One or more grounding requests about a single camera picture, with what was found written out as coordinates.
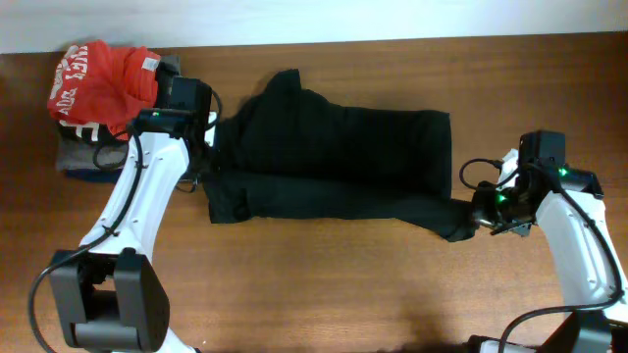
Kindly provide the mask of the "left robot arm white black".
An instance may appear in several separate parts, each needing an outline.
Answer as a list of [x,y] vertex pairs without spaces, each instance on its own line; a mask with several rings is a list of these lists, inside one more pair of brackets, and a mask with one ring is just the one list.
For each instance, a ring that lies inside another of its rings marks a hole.
[[128,155],[100,218],[76,250],[57,251],[49,279],[66,343],[89,352],[189,352],[170,327],[171,307],[153,266],[156,235],[180,179],[214,145],[219,99],[176,76],[165,104],[131,121]]

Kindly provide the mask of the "black t-shirt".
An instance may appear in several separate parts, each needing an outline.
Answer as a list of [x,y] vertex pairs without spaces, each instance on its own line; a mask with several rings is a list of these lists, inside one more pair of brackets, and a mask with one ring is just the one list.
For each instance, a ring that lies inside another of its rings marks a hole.
[[210,220],[396,219],[457,242],[476,232],[452,197],[450,117],[438,110],[346,107],[275,74],[217,127],[203,181]]

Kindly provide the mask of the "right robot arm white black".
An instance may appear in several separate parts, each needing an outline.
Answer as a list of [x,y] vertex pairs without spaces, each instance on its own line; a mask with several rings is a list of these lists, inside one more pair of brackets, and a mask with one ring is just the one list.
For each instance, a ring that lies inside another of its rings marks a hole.
[[[472,336],[477,353],[624,352],[627,349],[627,277],[605,221],[604,194],[593,172],[565,161],[565,136],[536,130],[523,134],[501,160],[495,183],[474,186],[473,220],[493,235],[521,236],[533,226],[544,233],[564,303],[514,319],[499,338]],[[564,322],[540,345],[509,337],[524,322],[562,314]]]

